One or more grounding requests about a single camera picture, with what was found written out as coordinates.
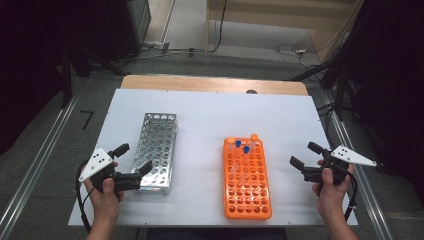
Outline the person's left hand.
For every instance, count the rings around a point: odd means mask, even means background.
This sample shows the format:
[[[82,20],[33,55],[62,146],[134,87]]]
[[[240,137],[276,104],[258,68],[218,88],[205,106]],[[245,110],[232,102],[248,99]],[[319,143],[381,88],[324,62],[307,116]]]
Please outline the person's left hand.
[[[119,203],[124,199],[124,193],[115,194],[115,182],[112,178],[106,178],[103,181],[103,192],[95,189],[89,179],[84,181],[84,185],[88,191],[92,190],[90,200],[94,210],[93,225],[114,226],[119,216]]]

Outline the dark curtain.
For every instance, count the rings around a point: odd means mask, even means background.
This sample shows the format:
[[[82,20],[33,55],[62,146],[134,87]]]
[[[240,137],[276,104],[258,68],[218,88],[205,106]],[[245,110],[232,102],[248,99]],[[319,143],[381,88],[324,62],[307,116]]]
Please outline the dark curtain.
[[[364,0],[349,40],[352,105],[424,205],[424,0]]]
[[[58,92],[71,95],[57,67],[90,73],[82,47],[100,0],[0,0],[0,155]]]

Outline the orange tube rack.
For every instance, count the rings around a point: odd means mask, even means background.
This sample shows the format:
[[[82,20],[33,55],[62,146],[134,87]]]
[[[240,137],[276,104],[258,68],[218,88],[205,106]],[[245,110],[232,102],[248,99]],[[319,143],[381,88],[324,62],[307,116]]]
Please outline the orange tube rack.
[[[250,147],[250,137],[234,137],[235,141],[241,140],[240,154],[236,153],[236,146],[228,153],[227,138],[223,143],[225,216],[228,219],[269,219],[272,207],[263,142],[259,139],[255,151],[250,150],[248,157],[243,159],[243,147]],[[231,173],[230,168],[236,162],[239,168]]]

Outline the person's right hand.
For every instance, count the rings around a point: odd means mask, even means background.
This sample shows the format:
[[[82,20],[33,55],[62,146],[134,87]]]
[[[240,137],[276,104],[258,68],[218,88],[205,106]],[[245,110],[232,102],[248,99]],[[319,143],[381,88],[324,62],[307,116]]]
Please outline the person's right hand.
[[[333,183],[333,172],[330,168],[322,169],[323,184],[314,183],[312,191],[318,196],[317,211],[326,224],[331,222],[346,222],[342,202],[351,184],[349,175],[340,184]]]

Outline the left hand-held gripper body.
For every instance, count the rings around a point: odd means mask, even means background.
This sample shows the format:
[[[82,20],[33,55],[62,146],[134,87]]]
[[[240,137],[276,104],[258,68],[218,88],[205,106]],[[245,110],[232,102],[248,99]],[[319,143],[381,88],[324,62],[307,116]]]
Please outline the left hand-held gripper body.
[[[99,147],[91,154],[78,177],[78,181],[83,183],[89,179],[95,189],[103,192],[102,183],[106,178],[112,178],[115,182],[115,191],[121,192],[139,189],[142,175],[140,173],[122,174],[117,172],[114,159],[108,155],[108,152]]]

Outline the white table board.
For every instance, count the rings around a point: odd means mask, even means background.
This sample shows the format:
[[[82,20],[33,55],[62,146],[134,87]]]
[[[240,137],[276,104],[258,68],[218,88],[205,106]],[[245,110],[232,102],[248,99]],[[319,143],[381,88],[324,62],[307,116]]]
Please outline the white table board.
[[[310,183],[289,163],[308,166],[319,157],[308,149],[328,144],[309,96],[246,93],[116,90],[97,140],[113,150],[136,146],[147,113],[174,113],[178,131],[169,194],[128,192],[118,222],[124,226],[232,225],[224,215],[223,141],[257,134],[264,143],[272,215],[267,226],[318,225]]]

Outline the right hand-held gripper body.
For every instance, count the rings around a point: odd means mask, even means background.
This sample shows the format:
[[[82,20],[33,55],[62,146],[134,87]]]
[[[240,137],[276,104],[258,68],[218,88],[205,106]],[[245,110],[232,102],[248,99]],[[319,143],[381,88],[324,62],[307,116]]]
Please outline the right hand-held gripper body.
[[[319,168],[305,166],[305,170],[300,171],[305,181],[322,184],[322,169],[330,168],[333,172],[333,183],[340,184],[348,174],[350,164],[372,167],[377,165],[376,161],[370,160],[343,145],[338,146],[334,150],[323,149],[323,153],[319,154],[323,157],[323,164]]]

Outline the black stand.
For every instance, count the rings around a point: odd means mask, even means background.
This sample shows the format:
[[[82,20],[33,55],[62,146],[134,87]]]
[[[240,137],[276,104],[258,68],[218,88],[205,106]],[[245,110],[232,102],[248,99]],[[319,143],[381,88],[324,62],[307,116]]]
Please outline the black stand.
[[[343,120],[343,111],[351,111],[352,108],[343,103],[344,92],[348,84],[347,71],[348,65],[339,58],[335,60],[326,61],[318,66],[314,66],[304,73],[301,73],[291,78],[291,81],[300,82],[303,79],[311,77],[312,75],[324,71],[325,74],[320,80],[319,85],[322,89],[330,89],[336,85],[336,97],[334,102],[330,105],[330,109],[336,113],[339,121]]]
[[[95,60],[101,66],[117,75],[129,75],[129,72],[124,72],[94,51],[80,44],[64,42],[61,44],[61,70],[63,81],[62,108],[65,108],[72,98],[71,67],[74,67],[79,76],[89,77],[91,74],[91,67],[88,64],[88,59]]]

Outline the dark cabinet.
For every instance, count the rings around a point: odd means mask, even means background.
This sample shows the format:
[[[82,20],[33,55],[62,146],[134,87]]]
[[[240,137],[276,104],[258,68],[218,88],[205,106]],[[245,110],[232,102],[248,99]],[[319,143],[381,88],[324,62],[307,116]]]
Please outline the dark cabinet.
[[[129,59],[140,45],[151,22],[148,0],[101,0],[105,12],[104,52],[113,61]]]

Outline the metal floor rail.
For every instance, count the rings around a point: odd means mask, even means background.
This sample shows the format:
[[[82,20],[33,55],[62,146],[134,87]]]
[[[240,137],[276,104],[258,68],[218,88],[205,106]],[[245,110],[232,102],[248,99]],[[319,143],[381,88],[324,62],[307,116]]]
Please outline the metal floor rail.
[[[0,156],[0,197],[7,200],[0,203],[0,240],[9,238],[86,82],[72,80],[69,102],[62,106],[62,98],[54,97]]]
[[[342,113],[344,120],[340,121],[335,113],[327,113],[325,108],[319,110],[318,113],[322,115],[322,126],[331,146],[342,144],[367,157],[373,157],[365,129],[355,119],[354,114],[344,111]],[[369,172],[373,173],[374,168],[355,166],[354,176],[358,184],[357,208],[352,212],[350,220],[355,215],[358,225],[352,226],[352,228],[360,239],[395,240],[373,188],[372,180],[368,176]]]

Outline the metal tube rack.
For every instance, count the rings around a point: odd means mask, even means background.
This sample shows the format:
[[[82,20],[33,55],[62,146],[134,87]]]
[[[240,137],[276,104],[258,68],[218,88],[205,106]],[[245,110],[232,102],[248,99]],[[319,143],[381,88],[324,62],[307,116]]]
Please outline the metal tube rack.
[[[177,131],[176,114],[145,114],[132,172],[139,173],[139,169],[148,161],[152,162],[153,169],[142,177],[140,192],[170,193]]]

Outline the wooden platform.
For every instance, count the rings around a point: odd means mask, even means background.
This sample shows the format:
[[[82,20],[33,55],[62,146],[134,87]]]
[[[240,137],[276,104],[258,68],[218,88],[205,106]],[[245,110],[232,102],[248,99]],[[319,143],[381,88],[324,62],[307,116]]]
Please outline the wooden platform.
[[[206,0],[205,47],[211,20],[307,29],[321,62],[353,27],[364,0]]]

